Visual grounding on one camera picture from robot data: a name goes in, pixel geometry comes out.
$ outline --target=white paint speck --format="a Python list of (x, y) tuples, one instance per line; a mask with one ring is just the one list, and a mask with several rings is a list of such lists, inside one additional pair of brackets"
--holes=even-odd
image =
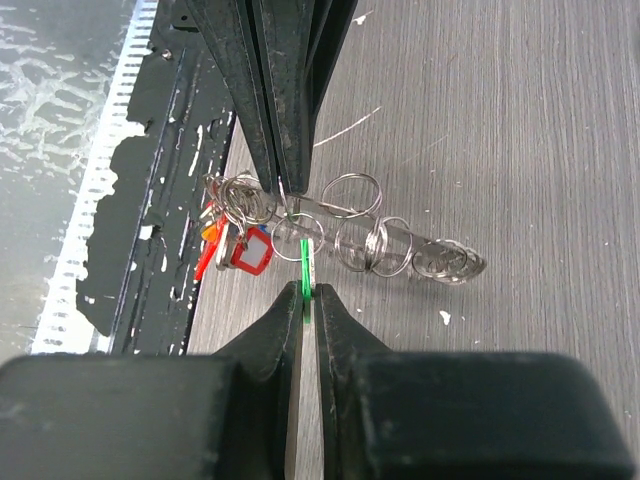
[(372, 13), (373, 13), (373, 10), (369, 10), (364, 15), (360, 15), (359, 17), (356, 17), (353, 20), (351, 20), (351, 23), (355, 23), (357, 25), (362, 25), (364, 23), (364, 21), (367, 19), (367, 15), (370, 15)]
[(451, 314), (449, 312), (445, 312), (444, 310), (440, 310), (440, 316), (442, 317), (442, 321), (445, 325), (449, 325), (451, 322)]
[(138, 235), (138, 238), (140, 240), (149, 240), (152, 233), (153, 225), (143, 225), (142, 227), (140, 227), (140, 234)]
[(196, 170), (196, 164), (198, 163), (198, 157), (200, 157), (200, 149), (202, 148), (202, 140), (204, 139), (204, 128), (202, 125), (198, 125), (198, 145), (196, 147), (196, 152), (193, 154), (193, 160), (191, 161), (191, 166), (189, 167), (189, 176), (193, 176), (193, 172)]

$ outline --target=gray table surface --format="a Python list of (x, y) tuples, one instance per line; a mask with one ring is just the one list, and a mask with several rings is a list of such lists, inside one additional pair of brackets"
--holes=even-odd
[[(361, 0), (319, 120), (310, 192), (369, 173), (385, 213), (487, 258), (480, 278), (451, 288), (354, 274), (320, 254), (319, 281), (390, 347), (577, 357), (636, 456), (639, 15), (632, 0)], [(236, 133), (230, 165), (241, 170), (250, 160)], [(279, 260), (257, 278), (210, 269), (191, 352), (227, 343), (298, 277)], [(317, 412), (302, 417), (304, 430)], [(317, 472), (318, 439), (304, 433), (299, 467)]]

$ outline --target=key ring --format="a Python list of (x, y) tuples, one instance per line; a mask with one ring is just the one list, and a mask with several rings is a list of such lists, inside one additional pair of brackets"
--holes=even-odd
[(351, 218), (363, 217), (365, 215), (373, 215), (378, 210), (378, 208), (380, 208), (380, 205), (382, 205), (382, 188), (380, 188), (380, 183), (375, 178), (373, 178), (371, 175), (367, 175), (366, 173), (345, 173), (344, 175), (340, 175), (338, 178), (334, 178), (327, 184), (326, 187), (322, 189), (322, 194), (320, 195), (320, 201), (326, 205), (330, 205), (325, 201), (324, 197), (327, 195), (327, 192), (331, 188), (335, 187), (339, 183), (342, 183), (346, 180), (358, 179), (358, 178), (361, 180), (365, 180), (366, 182), (373, 185), (373, 187), (375, 188), (376, 197), (373, 200), (373, 203), (371, 203), (371, 205), (369, 205), (369, 207), (365, 208), (364, 210), (360, 210), (357, 212), (354, 211), (354, 213), (349, 215), (336, 215), (333, 212), (331, 212), (331, 208), (325, 207), (332, 217), (337, 218), (338, 220), (349, 220)]
[(315, 222), (315, 224), (318, 225), (318, 228), (320, 229), (320, 234), (322, 235), (321, 239), (320, 239), (320, 242), (318, 242), (318, 246), (313, 251), (314, 255), (316, 255), (322, 249), (322, 247), (324, 246), (324, 241), (325, 241), (324, 228), (322, 227), (322, 224), (318, 220), (313, 218), (313, 216), (309, 215), (308, 213), (302, 213), (302, 212), (293, 213), (293, 214), (290, 215), (290, 217), (291, 218), (289, 218), (288, 216), (283, 217), (282, 219), (280, 219), (278, 221), (278, 223), (276, 223), (273, 226), (273, 229), (271, 230), (271, 247), (273, 248), (273, 253), (278, 255), (283, 260), (287, 260), (288, 262), (301, 262), (302, 261), (302, 257), (301, 258), (291, 258), (291, 257), (287, 257), (286, 255), (283, 255), (282, 253), (280, 253), (278, 251), (278, 249), (276, 248), (275, 242), (274, 242), (274, 239), (275, 239), (275, 236), (276, 236), (275, 234), (276, 234), (276, 231), (278, 230), (278, 228), (280, 228), (282, 226), (282, 224), (283, 224), (283, 222), (285, 220), (292, 221), (293, 218), (305, 217), (305, 218), (309, 218), (309, 219), (313, 220)]

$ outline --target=silver ring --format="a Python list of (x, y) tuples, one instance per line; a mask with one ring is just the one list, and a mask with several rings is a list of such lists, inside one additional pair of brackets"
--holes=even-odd
[(384, 229), (385, 232), (386, 232), (387, 227), (385, 227), (385, 225), (387, 223), (389, 223), (389, 222), (394, 221), (394, 220), (397, 221), (397, 222), (400, 222), (402, 225), (404, 225), (405, 228), (407, 229), (407, 232), (409, 232), (409, 248), (407, 249), (407, 253), (404, 256), (404, 260), (402, 261), (400, 266), (398, 268), (396, 268), (394, 271), (392, 271), (391, 273), (381, 273), (379, 270), (376, 270), (377, 265), (372, 268), (373, 273), (375, 273), (376, 275), (378, 275), (380, 277), (383, 277), (383, 278), (395, 277), (400, 272), (402, 272), (405, 268), (407, 268), (409, 263), (414, 258), (414, 254), (413, 254), (413, 235), (411, 234), (411, 227), (409, 226), (409, 223), (407, 223), (407, 221), (404, 218), (400, 218), (400, 217), (384, 217), (384, 218), (382, 218), (382, 220), (380, 220), (380, 228)]
[(325, 207), (325, 209), (329, 212), (329, 214), (331, 214), (334, 218), (337, 218), (339, 220), (348, 220), (350, 218), (363, 217), (364, 215), (373, 215), (378, 210), (378, 208), (380, 208), (380, 205), (382, 205), (382, 188), (380, 187), (380, 183), (371, 175), (367, 175), (366, 173), (345, 173), (344, 175), (340, 175), (338, 178), (331, 180), (327, 184), (327, 186), (324, 187), (324, 189), (322, 190), (322, 195), (320, 195), (320, 202), (330, 205), (327, 202), (325, 202), (325, 199), (324, 199), (329, 189), (332, 187), (335, 187), (341, 182), (344, 182), (345, 180), (357, 179), (357, 178), (366, 180), (367, 182), (369, 182), (371, 185), (374, 186), (374, 188), (376, 189), (376, 198), (373, 200), (373, 203), (368, 208), (361, 211), (357, 211), (357, 212), (354, 211), (354, 213), (349, 215), (335, 215), (333, 212), (331, 212), (331, 208)]
[(384, 256), (384, 252), (387, 249), (389, 236), (387, 235), (386, 228), (384, 229), (384, 232), (381, 231), (379, 219), (374, 218), (372, 215), (369, 215), (369, 217), (371, 217), (374, 220), (374, 225), (371, 228), (371, 230), (369, 230), (369, 232), (367, 233), (367, 238), (365, 240), (364, 254), (363, 254), (363, 257), (364, 257), (363, 267), (356, 267), (355, 265), (352, 265), (351, 263), (349, 263), (349, 261), (344, 257), (344, 254), (342, 253), (342, 243), (344, 241), (342, 238), (344, 236), (342, 229), (344, 228), (345, 225), (349, 223), (349, 218), (343, 219), (336, 230), (336, 235), (333, 241), (333, 249), (336, 252), (336, 255), (338, 256), (338, 260), (340, 261), (340, 263), (342, 263), (345, 267), (347, 267), (352, 272), (356, 272), (356, 273), (370, 272), (375, 265), (380, 263), (380, 257)]
[(271, 248), (273, 248), (273, 253), (275, 253), (276, 255), (278, 255), (280, 258), (282, 258), (283, 260), (287, 260), (288, 262), (301, 262), (302, 258), (291, 258), (291, 257), (287, 257), (283, 254), (281, 254), (278, 249), (276, 248), (274, 237), (275, 237), (275, 233), (278, 230), (278, 228), (280, 228), (280, 226), (282, 225), (282, 223), (286, 220), (291, 221), (293, 218), (298, 218), (298, 217), (305, 217), (305, 218), (310, 218), (311, 220), (313, 220), (315, 222), (316, 225), (318, 225), (318, 228), (320, 229), (320, 234), (322, 235), (320, 242), (318, 242), (318, 246), (316, 247), (316, 249), (313, 251), (313, 254), (317, 254), (320, 250), (322, 250), (322, 247), (324, 246), (324, 241), (325, 241), (325, 234), (324, 234), (324, 228), (322, 228), (322, 224), (316, 220), (315, 218), (313, 218), (313, 216), (309, 215), (308, 213), (294, 213), (291, 215), (292, 218), (287, 218), (286, 216), (281, 218), (278, 223), (276, 223), (273, 226), (273, 229), (271, 230)]
[(369, 230), (364, 242), (365, 271), (373, 271), (373, 269), (384, 259), (384, 254), (388, 248), (389, 232), (384, 226), (384, 219), (377, 218), (373, 228)]

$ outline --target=keychain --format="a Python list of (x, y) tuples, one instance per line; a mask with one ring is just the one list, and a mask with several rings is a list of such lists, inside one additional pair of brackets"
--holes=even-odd
[[(212, 215), (213, 211), (213, 204), (210, 202), (203, 216)], [(241, 240), (238, 228), (230, 224), (224, 214), (215, 223), (205, 227), (202, 239), (206, 244), (196, 267), (196, 282), (202, 280), (214, 256), (216, 268), (220, 271), (238, 268), (256, 276), (264, 272), (273, 257), (273, 246), (266, 225), (249, 228), (245, 238)]]

